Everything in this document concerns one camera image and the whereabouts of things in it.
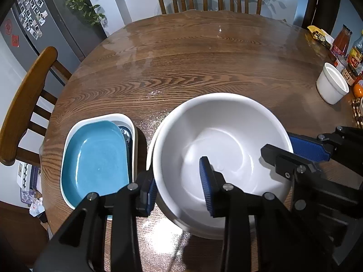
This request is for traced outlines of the large white bowl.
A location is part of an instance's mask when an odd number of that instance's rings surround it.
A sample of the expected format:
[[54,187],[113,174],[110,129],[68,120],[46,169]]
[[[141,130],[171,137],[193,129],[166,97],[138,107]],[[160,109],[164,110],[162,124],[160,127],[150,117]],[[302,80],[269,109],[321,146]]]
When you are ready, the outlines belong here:
[[[152,167],[152,161],[153,161],[153,150],[154,146],[157,140],[158,132],[155,132],[153,135],[149,148],[148,153],[146,157],[146,169],[149,170]],[[216,239],[216,240],[222,240],[224,236],[224,229],[222,229],[221,234],[212,235],[212,234],[203,234],[200,231],[197,231],[195,228],[191,228],[188,224],[185,224],[182,220],[178,219],[177,217],[172,214],[171,210],[166,206],[165,202],[162,200],[161,196],[157,194],[156,197],[156,204],[158,208],[161,210],[161,212],[171,221],[173,222],[177,227],[182,229],[185,232],[191,233],[192,235],[195,235],[200,238],[205,239]]]

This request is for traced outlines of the small white ramekin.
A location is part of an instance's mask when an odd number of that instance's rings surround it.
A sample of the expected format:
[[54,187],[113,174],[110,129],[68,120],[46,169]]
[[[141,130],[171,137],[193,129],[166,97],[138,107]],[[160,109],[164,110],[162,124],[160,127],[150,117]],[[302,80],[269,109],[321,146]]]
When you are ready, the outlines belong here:
[[349,86],[341,73],[330,63],[324,63],[317,78],[316,88],[322,99],[335,105],[349,92]]

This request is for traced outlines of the medium white bowl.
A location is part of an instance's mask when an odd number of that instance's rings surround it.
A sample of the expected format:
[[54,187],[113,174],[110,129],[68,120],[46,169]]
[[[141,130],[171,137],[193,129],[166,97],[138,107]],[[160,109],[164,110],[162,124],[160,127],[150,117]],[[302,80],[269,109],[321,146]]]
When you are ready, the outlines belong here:
[[247,193],[274,193],[284,201],[290,182],[262,159],[261,148],[293,150],[277,117],[260,103],[237,94],[211,93],[176,107],[159,125],[152,170],[157,189],[175,217],[203,234],[217,235],[223,218],[210,216],[199,159],[206,156],[226,182]]

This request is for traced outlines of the small patterned square plate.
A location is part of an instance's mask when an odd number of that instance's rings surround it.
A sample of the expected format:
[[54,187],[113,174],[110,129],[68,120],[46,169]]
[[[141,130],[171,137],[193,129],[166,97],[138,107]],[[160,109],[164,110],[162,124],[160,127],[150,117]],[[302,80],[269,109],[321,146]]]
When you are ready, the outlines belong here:
[[119,126],[119,129],[120,129],[122,135],[124,136],[127,148],[129,150],[131,150],[132,144],[133,144],[133,138],[132,138],[131,131],[126,126]]

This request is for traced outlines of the wooden bead trivet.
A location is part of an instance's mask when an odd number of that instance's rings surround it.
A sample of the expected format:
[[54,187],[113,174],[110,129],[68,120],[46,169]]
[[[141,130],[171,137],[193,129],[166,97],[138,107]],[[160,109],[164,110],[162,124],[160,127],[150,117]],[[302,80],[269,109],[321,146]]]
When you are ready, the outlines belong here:
[[355,123],[355,126],[359,129],[362,129],[362,126],[363,126],[362,112],[361,112],[361,100],[362,100],[362,98],[354,98],[354,99],[352,99],[352,102],[351,102],[354,123]]

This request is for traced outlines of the orange fruit front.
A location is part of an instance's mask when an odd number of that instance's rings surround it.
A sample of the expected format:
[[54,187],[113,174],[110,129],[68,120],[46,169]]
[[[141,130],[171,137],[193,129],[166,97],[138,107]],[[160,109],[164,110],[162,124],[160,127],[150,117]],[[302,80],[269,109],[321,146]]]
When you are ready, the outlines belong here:
[[353,94],[355,98],[362,98],[363,97],[363,85],[362,82],[358,82],[353,87]]

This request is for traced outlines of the brown sauce jar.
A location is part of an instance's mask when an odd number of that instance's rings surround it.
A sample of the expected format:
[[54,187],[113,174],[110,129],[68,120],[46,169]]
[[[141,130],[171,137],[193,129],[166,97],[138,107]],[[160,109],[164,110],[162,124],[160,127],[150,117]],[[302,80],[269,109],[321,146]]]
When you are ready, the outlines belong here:
[[345,67],[341,74],[349,86],[353,86],[355,84],[357,76],[349,66]]

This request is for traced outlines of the small white label jar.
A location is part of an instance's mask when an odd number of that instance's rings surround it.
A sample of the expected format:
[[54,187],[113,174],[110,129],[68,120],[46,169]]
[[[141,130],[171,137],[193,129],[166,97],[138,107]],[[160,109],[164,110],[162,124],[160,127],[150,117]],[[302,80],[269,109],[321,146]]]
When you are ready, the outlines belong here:
[[334,66],[336,69],[342,73],[343,70],[347,67],[347,61],[344,56],[337,56],[334,62]]

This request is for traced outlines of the vinegar bottle yellow cap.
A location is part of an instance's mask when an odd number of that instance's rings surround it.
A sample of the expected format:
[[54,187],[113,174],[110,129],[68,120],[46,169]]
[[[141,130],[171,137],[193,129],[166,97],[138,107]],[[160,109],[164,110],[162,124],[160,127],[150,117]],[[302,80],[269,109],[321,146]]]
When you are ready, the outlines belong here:
[[353,43],[347,57],[347,62],[351,69],[356,69],[362,61],[362,44],[363,31],[361,31],[360,37]]

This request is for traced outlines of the red sauce bottle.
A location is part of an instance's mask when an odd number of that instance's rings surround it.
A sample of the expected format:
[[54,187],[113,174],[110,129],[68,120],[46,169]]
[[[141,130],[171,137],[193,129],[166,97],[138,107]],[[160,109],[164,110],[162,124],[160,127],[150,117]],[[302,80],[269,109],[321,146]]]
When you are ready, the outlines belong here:
[[352,31],[343,25],[342,30],[339,32],[338,36],[334,39],[330,52],[335,58],[337,56],[346,56],[349,42],[351,39]]

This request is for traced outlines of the yellow snack packet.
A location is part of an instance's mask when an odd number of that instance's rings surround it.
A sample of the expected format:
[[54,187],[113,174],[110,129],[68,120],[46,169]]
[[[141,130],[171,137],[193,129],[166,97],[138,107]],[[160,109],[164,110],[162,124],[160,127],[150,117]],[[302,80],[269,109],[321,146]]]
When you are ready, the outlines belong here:
[[320,42],[323,46],[330,49],[334,38],[326,33],[323,29],[310,25],[308,27],[309,32],[311,33],[314,40]]

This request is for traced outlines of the dark door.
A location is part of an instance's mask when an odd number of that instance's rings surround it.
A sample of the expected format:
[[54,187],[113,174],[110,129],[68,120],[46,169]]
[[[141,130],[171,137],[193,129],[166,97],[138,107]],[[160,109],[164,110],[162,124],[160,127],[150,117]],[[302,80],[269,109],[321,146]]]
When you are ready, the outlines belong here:
[[325,30],[331,34],[338,15],[341,0],[308,0],[302,28],[310,25]]

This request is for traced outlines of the grey refrigerator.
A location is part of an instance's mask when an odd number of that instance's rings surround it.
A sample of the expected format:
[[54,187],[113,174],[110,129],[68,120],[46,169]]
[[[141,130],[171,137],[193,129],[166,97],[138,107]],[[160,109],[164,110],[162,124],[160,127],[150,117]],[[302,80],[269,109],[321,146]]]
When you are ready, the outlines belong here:
[[86,22],[66,0],[15,0],[2,21],[1,35],[26,71],[46,47],[53,46],[57,60],[74,72],[106,39],[102,26]]

